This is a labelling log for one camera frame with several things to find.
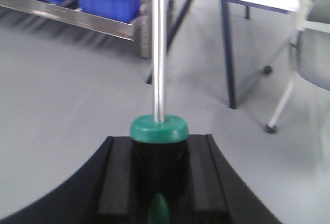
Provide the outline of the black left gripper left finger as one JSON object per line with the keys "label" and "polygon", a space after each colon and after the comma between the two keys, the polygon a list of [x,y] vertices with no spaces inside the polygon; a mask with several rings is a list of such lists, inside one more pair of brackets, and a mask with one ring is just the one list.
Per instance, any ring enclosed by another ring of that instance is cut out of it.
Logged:
{"label": "black left gripper left finger", "polygon": [[1,223],[131,223],[129,137],[107,137],[66,181]]}

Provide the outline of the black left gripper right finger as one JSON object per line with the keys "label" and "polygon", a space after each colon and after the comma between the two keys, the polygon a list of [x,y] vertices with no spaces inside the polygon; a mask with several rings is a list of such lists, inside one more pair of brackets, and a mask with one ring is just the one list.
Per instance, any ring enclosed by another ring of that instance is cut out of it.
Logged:
{"label": "black left gripper right finger", "polygon": [[279,223],[210,134],[188,140],[192,223]]}

